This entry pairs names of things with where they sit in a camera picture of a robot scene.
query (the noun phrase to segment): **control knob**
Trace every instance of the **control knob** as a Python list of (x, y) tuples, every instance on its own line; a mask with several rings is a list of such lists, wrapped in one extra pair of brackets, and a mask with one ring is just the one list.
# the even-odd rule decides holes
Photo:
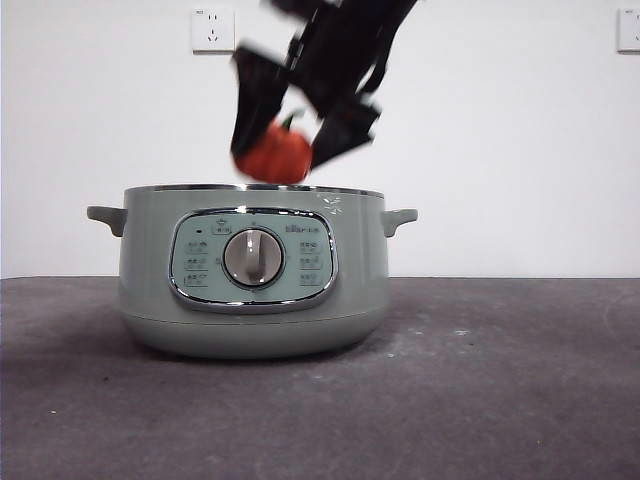
[(282, 248), (273, 235), (259, 229), (243, 230), (227, 243), (224, 267), (238, 284), (259, 287), (276, 278), (282, 257)]

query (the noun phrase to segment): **control panel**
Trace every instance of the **control panel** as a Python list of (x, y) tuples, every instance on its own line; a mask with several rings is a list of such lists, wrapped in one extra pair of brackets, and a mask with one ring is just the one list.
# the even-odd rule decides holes
[(192, 212), (177, 225), (174, 292), (193, 308), (269, 313), (307, 308), (335, 282), (336, 250), (320, 215), (281, 208)]

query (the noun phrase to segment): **gray mat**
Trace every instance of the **gray mat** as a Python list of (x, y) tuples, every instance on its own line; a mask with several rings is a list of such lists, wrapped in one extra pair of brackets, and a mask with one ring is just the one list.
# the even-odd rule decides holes
[(135, 344), (114, 278), (2, 282), (2, 479), (640, 479), (640, 281), (394, 279), (348, 349)]

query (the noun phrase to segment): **orange pumpkin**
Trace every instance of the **orange pumpkin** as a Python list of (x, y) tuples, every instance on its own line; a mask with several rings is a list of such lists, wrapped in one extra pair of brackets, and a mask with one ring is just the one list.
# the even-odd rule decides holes
[(255, 180), (279, 185), (304, 180), (311, 169), (313, 150), (307, 139), (290, 130), (294, 112), (282, 125), (275, 121), (258, 142), (240, 158), (236, 167)]

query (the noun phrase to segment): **wall socket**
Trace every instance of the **wall socket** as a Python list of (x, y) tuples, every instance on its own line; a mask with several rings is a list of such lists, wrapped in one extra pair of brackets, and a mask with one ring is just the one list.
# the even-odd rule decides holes
[(640, 9), (618, 10), (618, 52), (640, 53)]
[(233, 52), (236, 48), (233, 10), (211, 7), (191, 12), (191, 48), (194, 53)]

